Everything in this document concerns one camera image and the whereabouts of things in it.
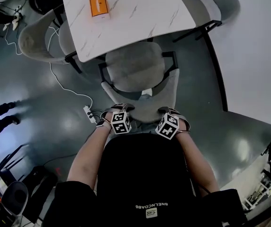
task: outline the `reflective floor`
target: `reflective floor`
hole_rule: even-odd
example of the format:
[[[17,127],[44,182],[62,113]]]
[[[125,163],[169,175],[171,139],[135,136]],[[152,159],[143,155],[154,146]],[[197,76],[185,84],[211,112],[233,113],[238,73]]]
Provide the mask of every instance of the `reflective floor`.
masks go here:
[[[20,3],[22,1],[11,0],[8,6],[15,8]],[[23,13],[26,23],[40,17],[28,4]],[[49,29],[46,42],[52,33]],[[173,44],[172,38],[176,36],[164,35],[154,41],[164,52],[177,53],[181,72],[176,108],[191,123],[191,136],[211,164],[221,187],[266,148],[271,141],[271,125],[223,112],[216,74],[204,40],[195,41],[190,36]],[[13,32],[12,27],[7,38],[10,43],[17,42],[17,32]],[[57,36],[53,37],[51,53],[62,53]],[[53,65],[62,85],[90,95],[93,109],[111,106],[110,98],[100,86],[99,61],[78,63],[82,75],[70,65]],[[25,155],[24,160],[12,168],[17,178],[26,175],[34,165],[76,153],[95,129],[83,111],[90,103],[87,98],[62,90],[48,63],[16,55],[14,45],[7,45],[4,38],[0,38],[0,104],[11,101],[19,101],[18,107],[6,115],[19,114],[22,121],[20,125],[10,125],[0,134],[0,160],[19,145],[29,143],[21,152]],[[48,163],[46,168],[65,181],[72,161],[72,157],[58,159]]]

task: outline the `white cable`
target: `white cable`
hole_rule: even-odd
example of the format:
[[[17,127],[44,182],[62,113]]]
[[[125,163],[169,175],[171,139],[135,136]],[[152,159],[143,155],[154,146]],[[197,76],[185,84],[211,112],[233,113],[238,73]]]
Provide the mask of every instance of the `white cable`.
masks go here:
[[[47,51],[49,51],[49,45],[50,45],[51,39],[52,39],[52,37],[54,36],[54,34],[56,33],[57,35],[59,35],[59,34],[57,33],[57,31],[58,31],[59,29],[57,29],[57,30],[56,30],[55,28],[53,28],[53,29],[54,29],[54,33],[50,36],[49,43],[48,43],[48,47],[47,47]],[[63,90],[65,90],[65,91],[72,92],[72,93],[74,93],[75,95],[78,95],[78,96],[85,96],[85,97],[89,98],[89,99],[91,100],[91,104],[90,104],[89,109],[91,109],[91,106],[92,106],[92,103],[93,103],[92,98],[89,97],[88,95],[85,95],[85,94],[79,94],[79,93],[76,93],[76,92],[74,92],[74,91],[72,91],[72,90],[70,90],[70,89],[64,88],[64,87],[62,86],[62,84],[59,82],[58,77],[57,77],[57,76],[54,74],[54,72],[52,71],[51,63],[49,63],[49,65],[50,65],[50,71],[51,71],[51,73],[54,75],[56,81],[59,83],[59,85],[61,86],[61,88],[62,88]]]
[[[5,40],[6,40],[7,45],[14,44],[14,46],[16,47],[16,54],[17,54],[17,55],[21,55],[21,54],[23,54],[23,53],[18,54],[17,44],[16,44],[15,42],[9,43],[9,42],[8,42],[8,40],[6,39],[6,36],[7,36],[8,30],[9,30],[9,26],[8,26],[7,31],[6,31],[6,34],[5,34]]]

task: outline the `gray chair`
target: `gray chair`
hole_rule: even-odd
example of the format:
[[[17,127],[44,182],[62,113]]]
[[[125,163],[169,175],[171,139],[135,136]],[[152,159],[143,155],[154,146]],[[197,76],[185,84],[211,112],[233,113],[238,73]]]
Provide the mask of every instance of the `gray chair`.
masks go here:
[[[34,60],[67,64],[70,63],[78,73],[82,73],[74,56],[77,55],[73,44],[71,32],[67,21],[65,21],[59,30],[59,43],[65,56],[54,57],[47,50],[45,35],[51,22],[56,18],[54,10],[49,11],[35,23],[26,26],[18,38],[18,45],[22,53]]]
[[[182,1],[195,21],[196,27],[173,40],[174,43],[197,31],[202,32],[202,34],[196,38],[196,40],[200,39],[203,36],[203,33],[208,33],[215,27],[221,26],[237,16],[241,7],[239,0],[213,0],[221,12],[221,20],[212,20],[207,8],[201,0]]]
[[[167,71],[164,57],[173,60]],[[104,68],[111,82],[105,79]],[[107,53],[106,61],[99,64],[99,69],[102,87],[112,101],[135,106],[130,111],[133,119],[144,123],[157,122],[162,119],[158,113],[160,107],[174,108],[180,71],[175,52],[162,52],[157,43],[138,42]],[[141,92],[150,88],[153,89],[153,96],[139,99]],[[138,92],[138,98],[131,99],[125,96],[126,92]]]

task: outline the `orange box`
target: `orange box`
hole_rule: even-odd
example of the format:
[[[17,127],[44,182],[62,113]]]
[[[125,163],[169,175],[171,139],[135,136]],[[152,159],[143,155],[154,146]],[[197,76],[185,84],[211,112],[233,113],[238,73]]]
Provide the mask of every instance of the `orange box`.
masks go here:
[[[110,19],[107,0],[90,0],[91,15],[96,22]]]

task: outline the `white cube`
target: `white cube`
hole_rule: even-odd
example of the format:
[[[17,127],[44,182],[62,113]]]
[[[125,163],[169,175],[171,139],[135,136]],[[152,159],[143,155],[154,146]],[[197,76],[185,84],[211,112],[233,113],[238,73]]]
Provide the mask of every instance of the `white cube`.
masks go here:
[[[126,112],[114,112],[111,126],[115,134],[126,134],[131,131],[131,124]]]
[[[171,116],[170,114],[166,113],[159,125],[156,127],[155,132],[171,140],[178,129],[179,118],[177,116]]]

